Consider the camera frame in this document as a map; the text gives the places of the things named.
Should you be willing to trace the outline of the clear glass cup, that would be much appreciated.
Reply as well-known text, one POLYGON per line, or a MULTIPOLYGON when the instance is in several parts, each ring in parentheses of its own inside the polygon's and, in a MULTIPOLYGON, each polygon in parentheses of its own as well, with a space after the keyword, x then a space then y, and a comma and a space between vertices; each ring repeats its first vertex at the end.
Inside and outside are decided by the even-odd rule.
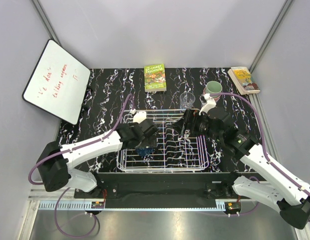
POLYGON ((184 92, 180 95, 180 109, 191 109, 195 102, 195 96, 191 92, 184 92))

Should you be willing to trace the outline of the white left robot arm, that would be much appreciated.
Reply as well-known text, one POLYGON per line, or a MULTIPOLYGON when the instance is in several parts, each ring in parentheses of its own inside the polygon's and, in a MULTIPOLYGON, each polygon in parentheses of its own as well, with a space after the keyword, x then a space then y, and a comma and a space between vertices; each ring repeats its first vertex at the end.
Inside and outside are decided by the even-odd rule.
POLYGON ((148 140, 156 139, 157 133, 156 124, 146 118, 141 122, 121 123, 114 130, 78 143, 59 146, 53 141, 46 145, 35 168, 47 192, 68 187, 97 198, 102 194, 103 186, 93 173, 76 167, 105 154, 149 146, 148 140))

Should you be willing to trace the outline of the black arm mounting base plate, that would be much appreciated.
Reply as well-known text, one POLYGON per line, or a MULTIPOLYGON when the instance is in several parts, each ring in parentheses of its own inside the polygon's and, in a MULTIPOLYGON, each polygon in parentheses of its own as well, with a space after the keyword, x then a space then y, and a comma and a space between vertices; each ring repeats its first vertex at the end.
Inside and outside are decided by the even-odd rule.
POLYGON ((222 187, 230 173, 100 173, 107 210, 205 210, 239 197, 222 187))

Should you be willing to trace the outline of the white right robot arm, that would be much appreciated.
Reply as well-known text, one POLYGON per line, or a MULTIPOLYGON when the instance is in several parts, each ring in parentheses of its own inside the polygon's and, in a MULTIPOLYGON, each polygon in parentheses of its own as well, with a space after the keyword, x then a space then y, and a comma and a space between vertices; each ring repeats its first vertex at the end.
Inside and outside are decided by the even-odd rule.
POLYGON ((261 185, 237 173, 222 185, 223 195, 248 197, 280 214, 292 227, 304 229, 310 222, 310 184, 296 177, 272 156, 249 133, 240 130, 225 110, 215 107, 208 111, 186 109, 182 118, 172 125, 180 135, 209 137, 223 152, 253 168, 269 186, 261 185))

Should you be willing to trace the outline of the light green plastic cup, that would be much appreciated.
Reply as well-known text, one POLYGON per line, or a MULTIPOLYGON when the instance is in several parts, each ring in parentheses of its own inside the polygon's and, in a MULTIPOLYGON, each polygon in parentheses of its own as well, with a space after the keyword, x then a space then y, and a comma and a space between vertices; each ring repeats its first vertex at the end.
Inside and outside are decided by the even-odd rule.
POLYGON ((204 88, 205 94, 217 94, 220 92, 222 92, 222 85, 217 81, 209 81, 204 88))

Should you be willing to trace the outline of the dark blue ceramic mug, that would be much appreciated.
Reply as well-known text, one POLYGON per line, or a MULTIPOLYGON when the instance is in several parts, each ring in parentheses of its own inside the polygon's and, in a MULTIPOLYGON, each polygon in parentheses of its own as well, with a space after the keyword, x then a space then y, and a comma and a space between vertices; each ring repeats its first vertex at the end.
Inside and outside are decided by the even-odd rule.
POLYGON ((151 155, 155 150, 155 147, 140 147, 140 148, 136 148, 135 151, 136 153, 141 156, 141 157, 146 157, 148 155, 151 155))

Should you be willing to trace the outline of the pink plastic cup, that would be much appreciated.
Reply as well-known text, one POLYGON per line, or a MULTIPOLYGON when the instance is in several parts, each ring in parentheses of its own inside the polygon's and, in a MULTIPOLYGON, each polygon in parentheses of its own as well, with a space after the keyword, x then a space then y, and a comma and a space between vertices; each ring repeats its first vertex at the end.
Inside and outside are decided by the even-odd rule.
MULTIPOLYGON (((204 94, 219 94, 222 92, 222 87, 221 86, 211 86, 208 87, 206 86, 204 89, 204 94)), ((213 99, 215 100, 215 102, 218 102, 218 100, 220 99, 220 95, 214 95, 213 99)))

